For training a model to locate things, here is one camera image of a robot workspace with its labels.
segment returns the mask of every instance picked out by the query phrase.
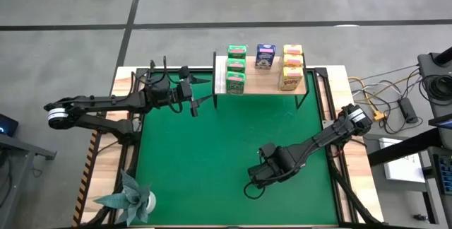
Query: green tablecloth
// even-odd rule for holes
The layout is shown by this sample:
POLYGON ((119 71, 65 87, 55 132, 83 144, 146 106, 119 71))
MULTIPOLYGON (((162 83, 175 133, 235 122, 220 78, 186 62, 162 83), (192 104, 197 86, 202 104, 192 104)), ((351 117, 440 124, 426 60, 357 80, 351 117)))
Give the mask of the green tablecloth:
MULTIPOLYGON (((136 172, 138 183, 151 184, 157 197, 148 224, 337 224, 325 150, 311 155, 298 175, 267 187, 260 199, 243 194, 246 170, 258 164, 260 146, 300 143, 320 132, 314 78, 307 78, 311 92, 298 110, 292 95, 221 95, 217 109, 205 101, 196 118, 187 103, 181 114, 168 107, 152 110, 136 172)), ((211 85, 194 85, 195 97, 211 94, 211 85)), ((259 190, 250 187, 249 193, 259 190)))

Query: artificial plant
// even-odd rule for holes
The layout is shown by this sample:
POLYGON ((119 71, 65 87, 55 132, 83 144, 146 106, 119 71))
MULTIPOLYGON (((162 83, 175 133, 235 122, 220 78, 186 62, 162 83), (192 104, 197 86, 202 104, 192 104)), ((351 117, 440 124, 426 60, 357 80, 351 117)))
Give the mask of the artificial plant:
POLYGON ((127 226, 129 226, 135 217, 147 223, 146 206, 148 205, 150 186, 139 187, 135 179, 123 170, 121 170, 121 175, 123 192, 101 197, 94 202, 114 209, 123 209, 124 211, 118 217, 117 223, 126 221, 127 226))

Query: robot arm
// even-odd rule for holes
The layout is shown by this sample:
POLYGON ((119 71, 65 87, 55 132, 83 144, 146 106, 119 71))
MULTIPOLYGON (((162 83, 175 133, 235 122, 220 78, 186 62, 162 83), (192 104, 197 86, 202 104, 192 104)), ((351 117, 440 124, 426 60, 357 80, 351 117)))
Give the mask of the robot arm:
POLYGON ((169 106, 176 113, 182 112, 182 103, 189 102, 193 117, 198 115, 197 108, 210 96, 194 100, 191 89, 192 84, 207 83, 209 81, 195 78, 190 74, 189 68, 183 66, 179 70, 179 80, 173 81, 166 70, 166 58, 163 59, 165 70, 162 74, 155 72, 155 64, 150 63, 150 68, 142 76, 135 76, 132 84, 142 83, 143 88, 138 92, 131 92, 126 96, 95 97, 91 95, 63 98, 47 104, 44 109, 49 112, 48 122, 53 129, 70 129, 83 127, 94 129, 100 133, 113 133, 120 144, 130 141, 134 136, 131 120, 122 119, 112 121, 101 117, 92 116, 90 112, 128 111, 134 113, 147 113, 153 108, 160 109, 169 106))
POLYGON ((248 169, 251 183, 258 189, 274 182, 284 182, 306 165, 313 152, 329 144, 347 143, 352 135, 362 136, 371 129, 372 121, 359 105, 343 107, 332 125, 303 143, 276 146, 267 143, 259 148, 263 162, 248 169))

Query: concrete floor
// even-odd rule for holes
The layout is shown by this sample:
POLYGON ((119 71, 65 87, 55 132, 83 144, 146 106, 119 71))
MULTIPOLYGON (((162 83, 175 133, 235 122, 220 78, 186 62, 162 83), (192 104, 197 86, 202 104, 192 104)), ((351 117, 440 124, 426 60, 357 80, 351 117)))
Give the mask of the concrete floor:
MULTIPOLYGON (((132 0, 0 0, 0 26, 125 24, 132 0)), ((452 19, 452 0, 140 0, 135 23, 228 21, 424 20, 452 19)), ((107 95, 117 64, 122 30, 0 32, 0 113, 17 119, 17 137, 58 151, 55 161, 36 160, 44 173, 20 200, 15 228, 55 228, 71 224, 90 131, 57 131, 47 126, 42 106, 65 96, 107 95)), ((416 56, 451 46, 452 25, 372 27, 134 30, 125 66, 149 59, 169 65, 211 63, 214 50, 228 44, 302 43, 308 64, 343 64, 349 76, 370 76, 416 64, 416 56)), ((384 78, 398 80, 413 69, 384 78)), ((382 95, 395 100, 396 94, 382 95)), ((410 94, 417 114, 432 117, 417 89, 410 94)), ((400 124, 400 113, 391 119, 400 124)), ((427 123, 401 133, 413 136, 427 123)), ((375 126, 372 133, 382 134, 375 126)), ((379 191, 386 222, 446 228, 414 221, 424 213, 422 196, 379 191)))

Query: cable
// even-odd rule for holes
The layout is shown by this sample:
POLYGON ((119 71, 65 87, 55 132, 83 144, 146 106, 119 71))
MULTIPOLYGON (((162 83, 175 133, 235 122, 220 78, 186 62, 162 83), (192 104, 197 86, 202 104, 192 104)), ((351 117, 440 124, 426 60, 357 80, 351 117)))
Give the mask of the cable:
POLYGON ((418 65, 416 64, 416 65, 412 65, 412 66, 406 66, 406 67, 403 67, 401 69, 388 71, 388 72, 385 72, 385 73, 382 73, 382 74, 376 74, 376 75, 373 75, 373 76, 367 76, 367 77, 361 78, 361 81, 367 80, 367 79, 373 78, 373 77, 378 77, 378 76, 383 76, 383 75, 386 75, 386 74, 391 74, 391 73, 394 73, 394 72, 397 72, 397 71, 402 71, 402 70, 409 69, 409 68, 412 68, 412 67, 415 67, 415 66, 418 66, 418 65))
MULTIPOLYGON (((406 97, 408 96, 408 93, 411 91, 411 90, 410 90, 410 86, 409 86, 408 84, 410 83, 410 78, 413 77, 413 74, 414 74, 416 71, 419 71, 419 68, 417 68, 417 69, 415 69, 414 71, 412 71, 412 72, 410 73, 410 75, 408 76, 407 83, 406 83, 406 89, 405 89, 405 91, 403 91, 402 99, 403 99, 403 98, 406 98, 406 97)), ((422 76, 419 76, 419 78, 418 78, 415 82, 418 82, 421 78, 422 78, 422 76)))
MULTIPOLYGON (((422 77, 421 76, 419 76, 419 78, 413 83, 413 84, 411 84, 411 85, 409 85, 408 86, 408 92, 406 92, 406 90, 402 93, 402 98, 406 98, 407 96, 408 96, 408 94, 412 91, 412 89, 415 87, 415 85, 416 84, 418 84, 419 82, 420 82, 420 79, 421 79, 422 77)), ((396 101, 390 101, 390 102, 387 102, 387 103, 389 103, 389 104, 392 104, 392 103, 396 103, 396 102, 398 102, 398 100, 396 100, 396 101)), ((357 102, 357 101, 355 101, 355 103, 357 103, 357 104, 360 104, 360 105, 369 105, 369 102, 357 102)), ((374 105, 386 105, 386 103, 375 103, 375 102, 373 102, 373 104, 374 105)))
POLYGON ((376 95, 378 95, 378 94, 382 93, 383 91, 387 90, 387 89, 390 88, 391 86, 395 86, 396 84, 399 84, 399 83, 401 83, 402 81, 406 81, 406 80, 408 80, 409 78, 411 78, 412 76, 415 76, 415 75, 418 75, 418 74, 419 74, 419 73, 416 73, 416 74, 413 74, 413 75, 411 75, 411 76, 408 76, 407 78, 403 78, 403 79, 401 79, 401 80, 398 80, 398 81, 396 81, 395 83, 393 83, 393 84, 391 84, 391 85, 389 85, 389 86, 383 88, 383 89, 380 90, 379 92, 373 94, 371 97, 368 97, 368 98, 366 98, 366 99, 359 99, 359 100, 356 100, 355 102, 368 101, 369 99, 374 98, 376 95))
POLYGON ((179 105, 179 110, 176 110, 176 109, 172 106, 172 103, 171 103, 171 100, 170 100, 170 97, 169 97, 169 96, 167 96, 167 103, 168 103, 168 106, 169 106, 169 108, 171 109, 171 111, 173 111, 174 113, 181 113, 181 112, 182 112, 183 107, 182 107, 182 104, 181 104, 180 102, 177 103, 177 104, 179 105))
MULTIPOLYGON (((369 139, 369 138, 367 138, 366 136, 363 136, 362 137, 363 139, 365 139, 365 140, 368 140, 368 141, 380 141, 380 140, 378 140, 378 139, 369 139)), ((400 143, 400 141, 399 142, 392 142, 392 141, 385 141, 386 143, 391 143, 391 144, 397 144, 397 143, 400 143)))
POLYGON ((419 82, 419 92, 422 97, 434 105, 446 106, 452 104, 452 76, 449 75, 429 75, 419 82))
POLYGON ((417 118, 420 120, 420 123, 419 123, 419 124, 416 124, 415 126, 411 126, 411 127, 405 127, 405 125, 407 124, 407 122, 404 121, 404 122, 403 122, 403 125, 402 125, 399 129, 394 130, 394 129, 390 126, 388 120, 389 120, 389 117, 390 117, 390 115, 391 115, 391 111, 392 111, 392 110, 395 110, 395 109, 397 109, 397 108, 399 108, 399 105, 397 105, 396 107, 392 108, 391 105, 390 105, 388 102, 386 102, 383 98, 380 98, 380 97, 377 96, 377 95, 375 95, 374 98, 376 98, 376 99, 378 99, 378 100, 384 102, 384 103, 388 106, 388 109, 385 110, 385 111, 383 112, 383 113, 385 114, 385 118, 384 118, 382 121, 379 122, 379 127, 380 127, 380 128, 383 128, 384 131, 385 131, 387 134, 398 134, 398 133, 400 133, 401 131, 404 131, 404 130, 407 130, 407 129, 412 129, 412 128, 418 127, 418 126, 420 126, 420 125, 424 122, 424 120, 423 120, 421 117, 417 117, 417 118))
MULTIPOLYGON (((392 81, 388 81, 388 80, 381 80, 379 83, 389 83, 389 84, 394 84, 392 81)), ((397 91, 398 91, 398 93, 400 94, 400 95, 402 95, 402 91, 400 91, 400 89, 398 88, 398 86, 393 86, 393 88, 395 88, 397 91)))
POLYGON ((387 81, 387 80, 382 80, 382 81, 388 82, 388 83, 390 83, 390 84, 392 84, 392 85, 388 85, 388 84, 382 83, 382 82, 380 82, 380 83, 367 84, 367 85, 365 85, 364 88, 362 88, 362 89, 360 89, 360 90, 354 90, 354 91, 352 92, 352 93, 353 93, 352 96, 358 95, 359 93, 361 93, 363 90, 366 90, 366 89, 367 89, 368 87, 370 87, 370 86, 377 86, 377 85, 390 86, 392 89, 394 89, 394 91, 395 91, 397 94, 402 95, 402 93, 401 93, 400 89, 398 88, 398 86, 393 85, 392 82, 387 81))
MULTIPOLYGON (((356 80, 356 81, 359 81, 359 83, 360 83, 361 86, 362 86, 362 91, 363 91, 363 93, 364 93, 364 96, 366 97, 366 100, 369 100, 369 97, 367 96, 367 93, 364 92, 364 90, 366 89, 366 86, 365 86, 365 84, 362 82, 362 80, 361 80, 360 78, 358 78, 358 77, 355 77, 355 76, 348 77, 348 79, 349 79, 349 80, 356 80)), ((376 114, 376 112, 379 111, 379 110, 378 110, 375 106, 373 106, 373 105, 370 105, 370 108, 372 109, 372 111, 374 111, 374 114, 376 114)))
POLYGON ((359 143, 359 144, 361 144, 361 145, 363 145, 364 147, 367 148, 367 144, 363 143, 362 141, 358 141, 358 140, 355 140, 355 139, 350 139, 350 140, 354 141, 355 143, 359 143))
POLYGON ((253 199, 253 200, 257 200, 257 199, 261 198, 261 196, 263 196, 263 193, 266 192, 266 188, 263 187, 263 188, 262 188, 262 192, 261 192, 258 196, 250 196, 250 195, 248 195, 248 194, 246 193, 246 189, 247 189, 249 186, 251 186, 252 184, 253 184, 253 182, 250 182, 250 183, 246 184, 246 186, 243 188, 243 193, 245 194, 246 197, 248 197, 248 198, 250 198, 250 199, 253 199))
MULTIPOLYGON (((134 117, 134 118, 132 118, 132 120, 131 120, 131 121, 132 121, 132 124, 133 124, 133 120, 135 120, 135 119, 140 119, 140 117, 134 117)), ((136 130, 134 130, 133 132, 135 132, 135 133, 138 132, 140 126, 141 126, 141 121, 138 123, 138 126, 136 127, 136 130)), ((107 146, 101 148, 100 150, 97 151, 97 154, 99 155, 99 153, 101 153, 103 150, 105 150, 105 149, 107 149, 107 148, 113 146, 113 145, 116 144, 116 143, 119 143, 119 140, 116 140, 116 141, 114 141, 114 142, 108 144, 107 146)))
POLYGON ((113 146, 114 144, 116 144, 116 143, 118 143, 118 142, 119 142, 119 140, 116 140, 116 141, 114 141, 114 142, 108 144, 108 145, 105 146, 104 148, 101 148, 100 150, 98 150, 98 151, 97 151, 97 154, 99 155, 99 153, 101 153, 101 152, 104 151, 105 149, 107 149, 107 148, 113 146))
POLYGON ((30 169, 33 173, 33 177, 38 178, 41 177, 42 175, 42 170, 41 169, 37 169, 35 168, 35 166, 33 165, 33 167, 30 169))

